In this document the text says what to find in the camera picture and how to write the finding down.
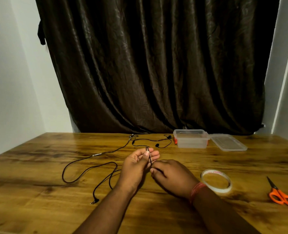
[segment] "dark brown curtain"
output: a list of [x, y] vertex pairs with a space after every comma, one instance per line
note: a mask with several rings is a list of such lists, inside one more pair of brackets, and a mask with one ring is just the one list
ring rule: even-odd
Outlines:
[[36, 0], [81, 132], [251, 134], [279, 0]]

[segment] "right hand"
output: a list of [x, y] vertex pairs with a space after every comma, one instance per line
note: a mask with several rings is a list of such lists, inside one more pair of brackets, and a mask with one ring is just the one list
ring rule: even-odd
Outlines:
[[165, 189], [186, 199], [190, 198], [192, 189], [199, 183], [187, 167], [175, 160], [155, 161], [150, 172]]

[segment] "plastic container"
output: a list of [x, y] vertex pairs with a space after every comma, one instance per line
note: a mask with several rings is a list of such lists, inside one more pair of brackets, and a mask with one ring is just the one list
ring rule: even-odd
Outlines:
[[223, 151], [246, 151], [246, 145], [229, 134], [211, 134], [212, 141]]
[[174, 140], [179, 148], [206, 148], [210, 139], [204, 130], [174, 130]]

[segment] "scissor blade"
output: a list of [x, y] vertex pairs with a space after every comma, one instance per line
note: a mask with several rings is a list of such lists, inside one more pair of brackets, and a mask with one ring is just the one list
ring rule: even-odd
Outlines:
[[268, 179], [268, 182], [270, 183], [271, 187], [278, 190], [277, 186], [275, 186], [275, 184], [271, 181], [271, 179], [268, 177], [267, 177], [267, 179]]

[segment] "wood grain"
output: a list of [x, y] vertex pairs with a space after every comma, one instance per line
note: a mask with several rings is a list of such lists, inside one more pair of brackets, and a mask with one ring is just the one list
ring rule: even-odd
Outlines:
[[[162, 134], [140, 135], [161, 139]], [[237, 137], [246, 152], [223, 152], [212, 141], [206, 149], [180, 149], [173, 143], [159, 149], [161, 159], [175, 159], [196, 177], [205, 169], [218, 169], [233, 182], [222, 198], [261, 233], [288, 233], [288, 206], [269, 197], [271, 180], [288, 194], [288, 141], [280, 137]], [[63, 168], [91, 154], [115, 150], [126, 134], [45, 133], [0, 155], [0, 233], [72, 233], [92, 212], [94, 187], [114, 168], [88, 171], [79, 181], [65, 184]], [[147, 143], [154, 147], [155, 142]], [[67, 169], [72, 180], [84, 169], [108, 161], [122, 164], [137, 149], [130, 143], [115, 153], [80, 161]], [[103, 183], [96, 192], [103, 199], [110, 191]], [[187, 202], [165, 193], [146, 175], [131, 201], [119, 233], [207, 233], [199, 215]]]

